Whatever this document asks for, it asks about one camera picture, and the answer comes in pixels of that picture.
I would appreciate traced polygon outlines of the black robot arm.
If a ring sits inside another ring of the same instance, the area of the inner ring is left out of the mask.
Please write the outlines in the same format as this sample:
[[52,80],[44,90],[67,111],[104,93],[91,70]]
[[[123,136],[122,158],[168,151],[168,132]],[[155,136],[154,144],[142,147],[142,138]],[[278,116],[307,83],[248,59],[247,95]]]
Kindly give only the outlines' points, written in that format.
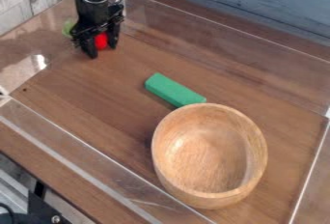
[[75,0],[75,5],[77,21],[69,29],[69,35],[75,46],[95,59],[99,50],[118,46],[124,4],[111,0]]

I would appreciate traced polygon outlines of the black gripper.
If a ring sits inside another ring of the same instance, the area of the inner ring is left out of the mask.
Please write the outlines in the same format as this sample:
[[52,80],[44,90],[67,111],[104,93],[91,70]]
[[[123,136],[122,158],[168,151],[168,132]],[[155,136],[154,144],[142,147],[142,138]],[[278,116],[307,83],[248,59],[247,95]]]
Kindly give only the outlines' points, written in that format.
[[120,37],[120,26],[124,21],[123,6],[110,3],[110,0],[75,0],[77,22],[69,34],[72,42],[81,47],[83,52],[95,59],[98,49],[95,36],[107,35],[108,46],[115,49]]

